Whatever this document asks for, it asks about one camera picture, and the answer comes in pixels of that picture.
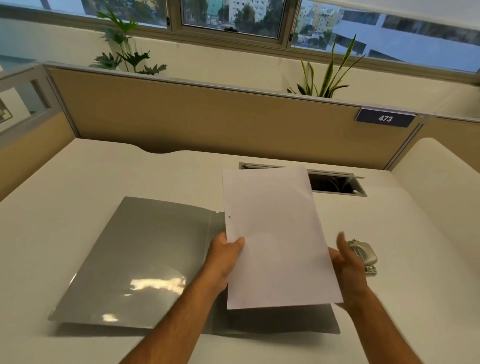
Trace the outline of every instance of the philodendron plant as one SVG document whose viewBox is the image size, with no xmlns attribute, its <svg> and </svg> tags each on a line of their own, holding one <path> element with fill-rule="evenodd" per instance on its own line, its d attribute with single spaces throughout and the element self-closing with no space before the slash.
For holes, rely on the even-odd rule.
<svg viewBox="0 0 480 364">
<path fill-rule="evenodd" d="M 129 44 L 129 39 L 131 38 L 131 36 L 129 36 L 129 33 L 138 25 L 138 22 L 133 20 L 124 22 L 120 18 L 117 18 L 117 16 L 109 8 L 107 8 L 107 13 L 108 14 L 105 14 L 103 12 L 97 12 L 97 16 L 102 19 L 111 20 L 118 28 L 113 28 L 108 25 L 104 25 L 103 38 L 105 38 L 105 41 L 112 40 L 115 43 L 117 43 L 120 47 L 120 53 L 117 52 L 116 56 L 114 56 L 111 53 L 109 53 L 108 55 L 105 53 L 102 53 L 101 56 L 98 56 L 97 58 L 95 58 L 97 63 L 91 64 L 90 67 L 103 68 L 107 70 L 115 70 L 122 62 L 124 62 L 125 68 L 128 72 L 130 72 L 130 68 L 131 68 L 132 71 L 135 73 L 151 74 L 151 75 L 157 74 L 160 71 L 163 71 L 167 68 L 166 64 L 162 64 L 161 66 L 156 64 L 153 68 L 144 66 L 144 68 L 139 71 L 137 69 L 138 64 L 141 61 L 150 58 L 149 56 L 150 51 L 142 54 L 139 54 L 138 52 L 132 52 L 132 48 L 130 47 L 130 44 Z"/>
<path fill-rule="evenodd" d="M 300 58 L 301 66 L 303 68 L 303 75 L 305 77 L 305 86 L 297 84 L 297 88 L 302 95 L 332 98 L 335 90 L 338 90 L 339 88 L 343 88 L 343 87 L 348 87 L 348 85 L 340 85 L 340 82 L 342 81 L 342 78 L 350 70 L 350 68 L 352 68 L 353 65 L 355 63 L 357 63 L 358 61 L 360 61 L 363 57 L 365 57 L 364 55 L 361 56 L 360 58 L 358 58 L 356 61 L 354 61 L 350 65 L 350 67 L 348 67 L 348 69 L 345 72 L 343 72 L 343 74 L 339 77 L 338 80 L 336 79 L 336 77 L 340 73 L 340 70 L 345 65 L 345 63 L 347 63 L 348 58 L 350 57 L 350 54 L 352 53 L 352 49 L 353 49 L 353 45 L 355 44 L 355 38 L 356 37 L 357 37 L 357 35 L 355 35 L 353 37 L 352 41 L 350 42 L 350 44 L 348 46 L 347 51 L 345 52 L 345 55 L 343 56 L 343 60 L 342 60 L 342 63 L 340 64 L 340 67 L 336 71 L 335 76 L 332 77 L 333 63 L 334 63 L 334 50 L 335 50 L 335 44 L 336 44 L 336 39 L 335 39 L 335 42 L 333 43 L 333 46 L 332 46 L 330 64 L 328 65 L 327 70 L 325 71 L 324 81 L 322 82 L 322 87 L 320 88 L 320 90 L 313 83 L 313 77 L 314 77 L 315 73 L 313 71 L 312 65 L 310 64 L 310 62 L 307 62 L 307 67 L 305 67 L 305 63 L 303 62 L 302 58 L 300 57 L 300 54 L 298 53 L 297 49 L 295 48 L 295 51 L 297 52 L 298 57 Z M 291 94 L 296 94 L 296 92 L 293 91 L 293 89 L 291 87 L 287 88 L 287 92 L 289 92 Z"/>
</svg>

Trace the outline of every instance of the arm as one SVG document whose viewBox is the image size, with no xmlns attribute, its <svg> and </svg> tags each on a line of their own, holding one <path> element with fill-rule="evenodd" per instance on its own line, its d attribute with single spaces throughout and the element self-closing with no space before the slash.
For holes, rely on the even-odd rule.
<svg viewBox="0 0 480 364">
<path fill-rule="evenodd" d="M 205 264 L 158 325 L 120 364 L 186 364 L 213 301 L 227 287 L 244 238 L 227 244 L 223 232 L 210 243 Z"/>
<path fill-rule="evenodd" d="M 363 263 L 348 247 L 343 233 L 338 251 L 329 248 L 340 290 L 342 307 L 352 318 L 370 364 L 421 364 L 378 298 L 367 286 Z"/>
</svg>

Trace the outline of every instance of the cubicle desk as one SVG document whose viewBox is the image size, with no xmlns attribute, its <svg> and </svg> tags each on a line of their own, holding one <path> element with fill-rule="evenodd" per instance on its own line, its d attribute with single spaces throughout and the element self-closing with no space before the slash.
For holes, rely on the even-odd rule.
<svg viewBox="0 0 480 364">
<path fill-rule="evenodd" d="M 191 151 L 149 154 L 127 144 L 73 140 L 0 203 L 2 362 L 117 363 L 140 340 L 138 331 L 58 325 L 47 321 L 50 311 L 124 196 L 221 211 L 221 171 L 239 162 L 295 164 Z M 368 197 L 314 194 L 325 237 L 334 246 L 344 230 L 372 245 L 378 276 L 368 283 L 420 357 L 476 362 L 480 279 L 392 174 L 305 166 L 365 177 L 360 183 Z M 191 363 L 366 363 L 350 318 L 337 306 L 334 311 L 340 335 L 202 335 Z"/>
</svg>

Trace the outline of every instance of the gray folder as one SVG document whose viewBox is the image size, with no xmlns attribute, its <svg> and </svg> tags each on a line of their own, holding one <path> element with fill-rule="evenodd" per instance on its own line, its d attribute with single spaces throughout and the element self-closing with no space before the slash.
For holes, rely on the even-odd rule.
<svg viewBox="0 0 480 364">
<path fill-rule="evenodd" d="M 49 320 L 153 328 L 195 277 L 210 241 L 224 228 L 223 212 L 125 197 Z M 204 333 L 340 333 L 329 304 L 227 310 L 226 294 L 214 302 Z"/>
</svg>

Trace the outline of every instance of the forearm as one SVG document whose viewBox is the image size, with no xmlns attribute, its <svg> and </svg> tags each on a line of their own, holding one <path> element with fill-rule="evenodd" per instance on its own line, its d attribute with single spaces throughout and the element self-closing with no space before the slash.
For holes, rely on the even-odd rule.
<svg viewBox="0 0 480 364">
<path fill-rule="evenodd" d="M 370 364 L 421 364 L 371 290 L 348 313 Z"/>
<path fill-rule="evenodd" d="M 165 317 L 121 364 L 186 364 L 215 298 L 212 281 L 201 271 Z"/>
</svg>

